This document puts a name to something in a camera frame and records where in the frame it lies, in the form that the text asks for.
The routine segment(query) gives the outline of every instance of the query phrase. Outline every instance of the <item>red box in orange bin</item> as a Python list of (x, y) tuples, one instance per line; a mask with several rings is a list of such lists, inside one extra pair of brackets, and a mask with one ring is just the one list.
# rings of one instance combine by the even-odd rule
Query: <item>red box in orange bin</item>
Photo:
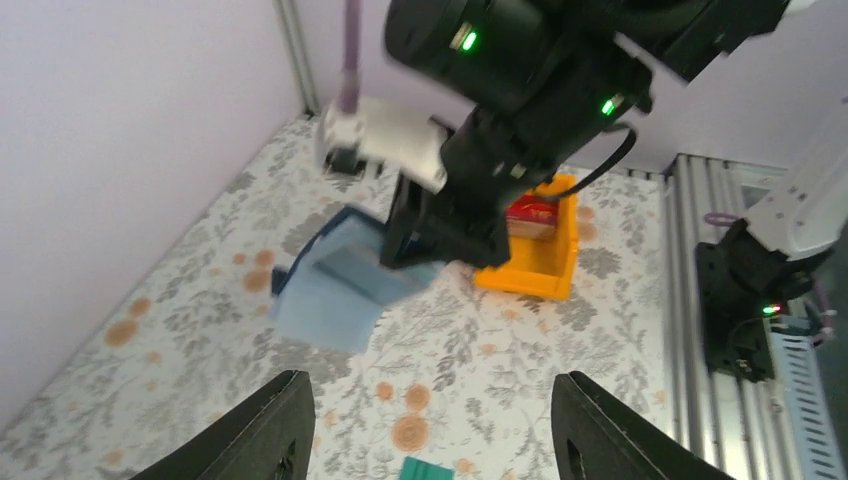
[(506, 224), (512, 237), (547, 240), (554, 237), (559, 202), (524, 195), (506, 211)]

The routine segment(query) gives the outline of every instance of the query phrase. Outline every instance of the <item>orange bin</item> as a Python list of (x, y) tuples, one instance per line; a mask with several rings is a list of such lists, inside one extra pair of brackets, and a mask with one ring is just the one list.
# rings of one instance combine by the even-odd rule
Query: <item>orange bin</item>
[[(552, 195), (574, 186), (571, 175), (557, 175), (554, 181), (529, 193)], [(577, 196), (559, 201), (556, 234), (548, 240), (509, 237), (512, 254), (499, 268), (486, 268), (474, 275), (482, 288), (524, 293), (552, 300), (565, 300), (571, 293), (571, 277), (577, 262)]]

